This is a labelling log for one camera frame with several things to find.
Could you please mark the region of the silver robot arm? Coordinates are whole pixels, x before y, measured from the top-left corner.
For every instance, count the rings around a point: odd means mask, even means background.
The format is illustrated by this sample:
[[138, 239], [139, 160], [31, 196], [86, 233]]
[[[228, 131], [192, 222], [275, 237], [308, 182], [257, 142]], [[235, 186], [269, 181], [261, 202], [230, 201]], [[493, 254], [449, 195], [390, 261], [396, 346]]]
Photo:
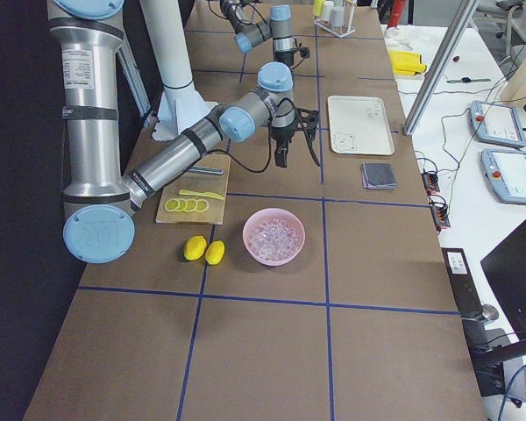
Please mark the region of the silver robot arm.
[[[283, 63], [291, 71], [295, 69], [295, 54], [299, 53], [302, 61], [310, 57], [309, 49], [298, 43], [293, 36], [291, 10], [287, 4], [273, 6], [268, 18], [257, 23], [248, 20], [244, 6], [240, 1], [220, 1], [220, 10], [226, 20], [231, 23], [235, 32], [235, 42], [238, 50], [246, 54], [268, 39], [273, 41], [274, 61]], [[285, 102], [286, 108], [283, 123], [273, 121], [269, 131], [276, 142], [274, 152], [275, 165], [287, 167], [288, 147], [295, 132], [303, 131], [302, 112]]]
[[63, 239], [88, 263], [120, 258], [131, 246], [132, 213], [224, 139], [241, 142], [261, 126], [283, 128], [295, 111], [289, 67], [272, 61], [258, 83], [229, 105], [195, 90], [175, 1], [144, 1], [146, 21], [170, 111], [172, 138], [127, 174], [120, 168], [116, 54], [123, 46], [120, 1], [51, 1], [50, 33], [60, 42], [71, 179], [64, 189]]

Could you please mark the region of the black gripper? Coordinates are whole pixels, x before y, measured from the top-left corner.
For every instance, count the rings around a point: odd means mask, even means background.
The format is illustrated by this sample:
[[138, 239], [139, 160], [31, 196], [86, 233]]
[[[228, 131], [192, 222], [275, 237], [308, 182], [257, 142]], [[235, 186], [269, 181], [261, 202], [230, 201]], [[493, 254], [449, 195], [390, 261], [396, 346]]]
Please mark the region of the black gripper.
[[271, 138], [276, 142], [276, 150], [274, 151], [274, 160], [276, 166], [282, 168], [288, 167], [288, 146], [294, 136], [295, 129], [293, 127], [271, 127]]
[[[295, 63], [295, 54], [299, 53], [301, 59], [298, 63]], [[310, 57], [309, 50], [288, 50], [281, 52], [274, 52], [274, 61], [281, 62], [288, 66], [290, 69], [296, 69], [299, 67], [306, 59]]]

